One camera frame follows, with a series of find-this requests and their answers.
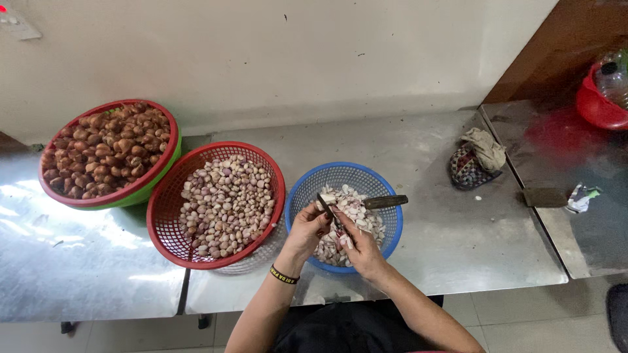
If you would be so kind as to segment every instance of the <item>red basket with peeled shallots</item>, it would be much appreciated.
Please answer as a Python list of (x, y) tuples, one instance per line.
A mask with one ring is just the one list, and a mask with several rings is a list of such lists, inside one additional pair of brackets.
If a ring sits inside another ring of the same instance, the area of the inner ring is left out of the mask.
[(216, 269), (250, 255), (276, 227), (286, 185), (261, 149), (224, 141), (181, 157), (157, 184), (146, 225), (157, 250), (190, 269)]

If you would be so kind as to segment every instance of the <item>stainless steel table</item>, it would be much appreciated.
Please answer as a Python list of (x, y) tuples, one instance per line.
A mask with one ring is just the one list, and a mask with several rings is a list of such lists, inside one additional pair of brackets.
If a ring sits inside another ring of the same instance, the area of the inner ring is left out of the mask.
[(185, 269), (146, 231), (146, 204), (79, 211), (41, 189), (39, 156), (0, 157), (0, 321), (171, 317)]
[(480, 111), (525, 187), (603, 189), (581, 214), (537, 209), (570, 276), (628, 271), (628, 134), (591, 128), (569, 107), (540, 113), (519, 101)]
[[(568, 277), (534, 214), (516, 199), (519, 185), (504, 174), (476, 190), (452, 187), (447, 168), (458, 137), (487, 129), (474, 111), (364, 119), (215, 133), (184, 140), (254, 144), (278, 163), (287, 189), (306, 171), (352, 161), (380, 173), (410, 202), (401, 240), (388, 261), (427, 295), (565, 283)], [(213, 271), (192, 271), (187, 313), (243, 310), (286, 238), (285, 227), (249, 258)], [(385, 298), (359, 275), (306, 264), (293, 305)]]

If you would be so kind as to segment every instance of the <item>red plastic basket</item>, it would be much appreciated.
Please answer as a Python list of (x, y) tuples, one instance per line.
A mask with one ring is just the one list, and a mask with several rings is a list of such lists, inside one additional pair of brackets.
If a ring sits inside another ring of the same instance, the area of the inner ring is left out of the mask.
[(276, 200), (271, 224), (279, 222), (286, 198), (286, 184), (277, 163), (266, 152), (247, 143), (236, 141), (210, 143), (181, 157), (157, 184), (148, 201), (146, 211), (148, 234), (157, 250), (166, 259), (190, 269), (221, 268), (250, 255), (274, 230), (274, 227), (269, 226), (243, 251), (224, 259), (199, 256), (192, 249), (192, 244), (185, 240), (184, 232), (179, 228), (181, 207), (185, 202), (185, 199), (181, 197), (183, 183), (189, 174), (202, 168), (206, 161), (224, 160), (232, 155), (243, 155), (247, 160), (262, 163), (264, 169), (271, 175), (270, 186), (273, 190), (273, 198)]
[[(120, 190), (120, 191), (116, 191), (114, 193), (110, 193), (109, 195), (103, 196), (103, 197), (98, 197), (98, 198), (88, 198), (87, 200), (78, 200), (78, 199), (74, 199), (71, 197), (66, 197), (63, 196), (59, 193), (56, 193), (54, 190), (52, 190), (52, 188), (50, 188), (50, 185), (44, 181), (43, 179), (43, 168), (40, 166), (39, 167), (39, 180), (40, 180), (40, 184), (41, 187), (43, 188), (43, 191), (45, 193), (48, 194), (48, 196), (50, 196), (51, 198), (53, 198), (56, 201), (61, 202), (62, 204), (71, 206), (71, 207), (96, 207), (96, 206), (103, 206), (106, 204), (110, 204), (112, 202), (118, 201), (118, 200), (122, 200), (123, 198), (131, 195), (132, 193), (138, 191), (139, 189), (143, 188), (146, 184), (148, 184), (154, 177), (156, 177), (162, 170), (163, 168), (168, 164), (168, 162), (170, 161), (170, 159), (172, 158), (172, 156), (175, 153), (176, 150), (176, 146), (177, 146), (177, 141), (179, 139), (179, 128), (176, 125), (176, 121), (175, 118), (172, 116), (172, 114), (170, 114), (170, 112), (160, 106), (159, 104), (155, 103), (155, 102), (151, 102), (150, 100), (146, 100), (146, 99), (123, 99), (123, 100), (117, 100), (115, 102), (111, 102), (111, 103), (106, 103), (103, 104), (99, 107), (93, 108), (79, 116), (77, 116), (76, 118), (74, 118), (72, 121), (68, 122), (64, 128), (70, 127), (70, 126), (74, 126), (77, 125), (79, 122), (79, 119), (84, 117), (84, 116), (90, 116), (92, 114), (96, 114), (96, 113), (102, 113), (105, 111), (108, 111), (110, 109), (115, 109), (115, 108), (119, 108), (122, 106), (122, 104), (135, 104), (138, 102), (145, 102), (147, 103), (150, 107), (153, 108), (157, 108), (159, 110), (161, 110), (161, 112), (163, 113), (164, 116), (166, 116), (168, 118), (168, 121), (170, 122), (170, 143), (168, 143), (168, 147), (166, 148), (166, 151), (163, 153), (163, 155), (161, 156), (161, 158), (159, 159), (159, 161), (157, 162), (157, 164), (155, 164), (154, 167), (152, 167), (152, 169), (150, 169), (150, 171), (148, 171), (148, 173), (144, 174), (142, 177), (138, 178), (134, 183), (132, 183), (130, 186)], [(53, 137), (50, 142), (48, 142), (48, 144), (46, 145), (46, 149), (55, 148), (55, 145), (52, 144), (52, 142), (54, 140), (56, 140), (59, 135), (61, 135), (61, 129), (55, 134), (55, 137)]]
[(608, 130), (628, 129), (628, 111), (604, 97), (596, 88), (593, 76), (599, 65), (591, 66), (576, 93), (578, 113), (591, 124)]

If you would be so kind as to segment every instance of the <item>person's right hand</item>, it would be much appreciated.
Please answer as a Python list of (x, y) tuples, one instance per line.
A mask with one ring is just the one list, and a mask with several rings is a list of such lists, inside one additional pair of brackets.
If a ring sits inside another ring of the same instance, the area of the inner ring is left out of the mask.
[(369, 281), (374, 281), (378, 276), (385, 275), (389, 265), (382, 256), (382, 252), (377, 248), (373, 235), (357, 228), (355, 223), (336, 206), (333, 206), (332, 210), (354, 240), (352, 242), (353, 249), (349, 249), (349, 245), (344, 240), (340, 241), (340, 245), (347, 253), (349, 261), (356, 271)]

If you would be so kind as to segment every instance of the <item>floor tile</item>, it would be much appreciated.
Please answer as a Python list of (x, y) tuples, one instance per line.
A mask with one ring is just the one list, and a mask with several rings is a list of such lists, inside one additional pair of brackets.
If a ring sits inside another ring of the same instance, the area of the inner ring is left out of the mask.
[(92, 322), (79, 322), (72, 335), (61, 334), (58, 322), (0, 323), (2, 352), (84, 353)]
[(471, 326), (471, 327), (465, 327), (465, 329), (467, 329), (467, 331), (469, 331), (471, 336), (473, 336), (477, 340), (477, 342), (480, 343), (482, 348), (484, 348), (484, 350), (486, 350), (486, 353), (489, 353), (489, 348), (486, 345), (486, 340), (484, 339), (484, 333), (482, 331), (482, 327), (481, 326)]
[(216, 321), (211, 315), (212, 324), (204, 330), (198, 329), (197, 315), (96, 321), (86, 353), (211, 347)]
[(481, 325), (551, 320), (605, 312), (607, 290), (623, 275), (571, 280), (564, 285), (471, 293)]
[(233, 331), (237, 320), (242, 312), (226, 312), (216, 314), (216, 335), (214, 338), (214, 347), (227, 345), (231, 331)]
[(490, 353), (618, 353), (605, 314), (482, 326)]
[(469, 293), (445, 295), (443, 309), (463, 326), (480, 325)]

